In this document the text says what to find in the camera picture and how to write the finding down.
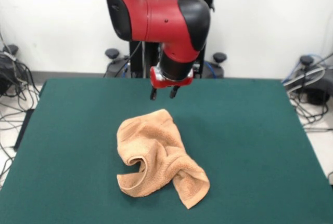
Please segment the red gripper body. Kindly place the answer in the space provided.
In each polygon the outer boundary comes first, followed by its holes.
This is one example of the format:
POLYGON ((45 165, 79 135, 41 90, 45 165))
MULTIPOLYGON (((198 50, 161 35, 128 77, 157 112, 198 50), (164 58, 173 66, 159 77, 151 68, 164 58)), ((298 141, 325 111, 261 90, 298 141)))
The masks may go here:
POLYGON ((171 86, 188 86, 194 80, 194 72, 193 69, 190 70, 187 77, 181 81, 173 81, 171 79, 166 78, 162 75, 162 72, 158 66, 150 68, 150 82, 153 88, 160 89, 171 86))

